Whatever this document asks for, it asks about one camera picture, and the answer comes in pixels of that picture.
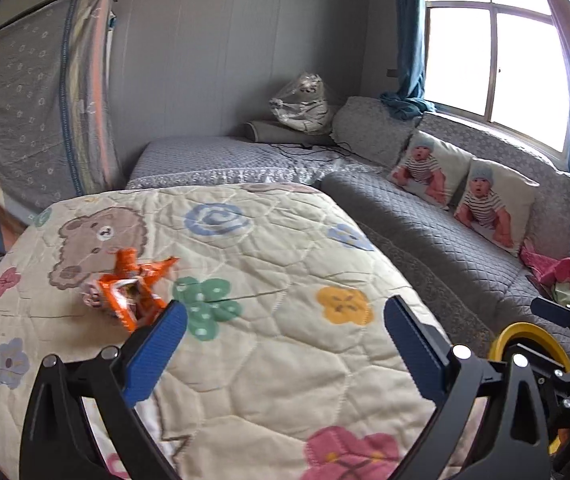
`gray cushion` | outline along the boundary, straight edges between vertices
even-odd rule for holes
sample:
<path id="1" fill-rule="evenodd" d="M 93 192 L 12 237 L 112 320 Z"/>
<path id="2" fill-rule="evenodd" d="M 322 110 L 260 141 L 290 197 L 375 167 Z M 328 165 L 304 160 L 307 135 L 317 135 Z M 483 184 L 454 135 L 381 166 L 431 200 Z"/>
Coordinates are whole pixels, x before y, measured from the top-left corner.
<path id="1" fill-rule="evenodd" d="M 527 281 L 526 268 L 451 213 L 372 174 L 332 173 L 321 189 L 356 222 L 423 264 L 422 275 L 412 276 L 402 262 L 393 262 L 428 307 L 431 298 L 424 289 L 436 279 L 443 294 L 458 300 L 494 335 L 511 323 L 532 322 L 555 336 L 570 355 L 570 332 L 530 312 L 538 293 Z M 433 311 L 447 329 L 447 313 Z"/>
<path id="2" fill-rule="evenodd" d="M 334 117 L 336 144 L 385 168 L 398 162 L 415 121 L 399 121 L 378 99 L 350 97 Z"/>
<path id="3" fill-rule="evenodd" d="M 329 135 L 309 135 L 287 128 L 278 121 L 251 121 L 244 124 L 245 137 L 265 144 L 304 144 L 305 146 L 335 146 Z"/>

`blue flower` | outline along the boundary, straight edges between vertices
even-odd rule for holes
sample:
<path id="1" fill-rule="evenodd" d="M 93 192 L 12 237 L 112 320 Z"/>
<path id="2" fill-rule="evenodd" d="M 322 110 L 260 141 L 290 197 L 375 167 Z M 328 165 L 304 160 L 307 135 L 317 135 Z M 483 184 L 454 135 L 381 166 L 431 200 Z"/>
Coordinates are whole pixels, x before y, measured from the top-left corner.
<path id="1" fill-rule="evenodd" d="M 346 224 L 338 224 L 336 227 L 331 227 L 327 236 L 332 240 L 340 242 L 345 247 L 363 249 L 364 251 L 373 251 L 375 249 L 363 233 Z"/>
<path id="2" fill-rule="evenodd" d="M 15 390 L 29 369 L 30 359 L 22 351 L 22 339 L 16 337 L 0 345 L 0 385 Z"/>
<path id="3" fill-rule="evenodd" d="M 201 204 L 185 216 L 185 225 L 202 236 L 225 235 L 249 224 L 240 208 L 231 204 Z"/>

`black cable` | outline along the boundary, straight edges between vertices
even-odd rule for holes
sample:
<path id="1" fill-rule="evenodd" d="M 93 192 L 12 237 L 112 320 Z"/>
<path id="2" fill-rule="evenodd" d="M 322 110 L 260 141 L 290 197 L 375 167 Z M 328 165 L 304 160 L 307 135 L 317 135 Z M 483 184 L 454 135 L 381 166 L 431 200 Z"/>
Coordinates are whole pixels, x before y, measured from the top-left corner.
<path id="1" fill-rule="evenodd" d="M 350 155 L 353 155 L 354 150 L 351 149 L 351 146 L 350 146 L 350 144 L 349 144 L 348 142 L 345 142 L 345 141 L 343 141 L 343 142 L 336 142 L 336 144 L 338 144 L 338 146 L 339 146 L 340 148 L 342 148 L 341 144 L 346 144 L 346 145 L 347 145 L 347 151 L 349 152 Z"/>
<path id="2" fill-rule="evenodd" d="M 276 148 L 281 153 L 281 155 L 286 156 L 292 162 L 296 162 L 296 160 L 304 160 L 305 162 L 334 162 L 335 160 L 338 160 L 339 158 L 341 158 L 341 156 L 351 156 L 351 153 L 348 152 L 348 150 L 345 150 L 344 148 L 342 148 L 340 146 L 336 146 L 336 147 L 333 147 L 333 146 L 316 146 L 316 148 L 318 148 L 318 150 L 315 150 L 313 153 L 310 154 L 310 155 L 312 155 L 314 153 L 324 153 L 324 152 L 336 153 L 337 156 L 335 158 L 331 158 L 331 159 L 307 158 L 308 155 L 305 155 L 305 153 L 287 152 L 286 150 L 283 149 L 283 147 L 281 145 L 278 145 L 278 144 L 270 144 L 270 146 L 273 146 L 274 148 Z"/>

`plastic bag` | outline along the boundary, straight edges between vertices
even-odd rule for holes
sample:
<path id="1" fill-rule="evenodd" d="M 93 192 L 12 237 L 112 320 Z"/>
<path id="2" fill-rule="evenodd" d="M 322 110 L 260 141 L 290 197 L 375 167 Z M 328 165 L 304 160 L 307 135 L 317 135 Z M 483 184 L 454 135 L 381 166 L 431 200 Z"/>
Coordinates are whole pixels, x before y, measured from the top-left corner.
<path id="1" fill-rule="evenodd" d="M 321 77 L 307 72 L 278 92 L 270 108 L 280 123 L 310 135 L 326 134 L 335 113 Z"/>

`striped shirt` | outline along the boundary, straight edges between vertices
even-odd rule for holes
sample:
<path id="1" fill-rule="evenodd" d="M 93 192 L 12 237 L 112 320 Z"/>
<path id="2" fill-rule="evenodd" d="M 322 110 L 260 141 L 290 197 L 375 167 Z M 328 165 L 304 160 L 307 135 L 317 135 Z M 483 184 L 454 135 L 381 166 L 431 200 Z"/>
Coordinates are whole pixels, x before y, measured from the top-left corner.
<path id="1" fill-rule="evenodd" d="M 482 198 L 474 196 L 468 190 L 463 197 L 463 203 L 469 207 L 472 215 L 482 227 L 489 228 L 494 228 L 496 213 L 505 207 L 500 197 L 492 190 Z"/>
<path id="2" fill-rule="evenodd" d="M 416 160 L 409 156 L 401 166 L 406 167 L 412 179 L 421 184 L 428 184 L 431 174 L 440 169 L 440 165 L 433 155 L 428 156 L 425 160 Z"/>

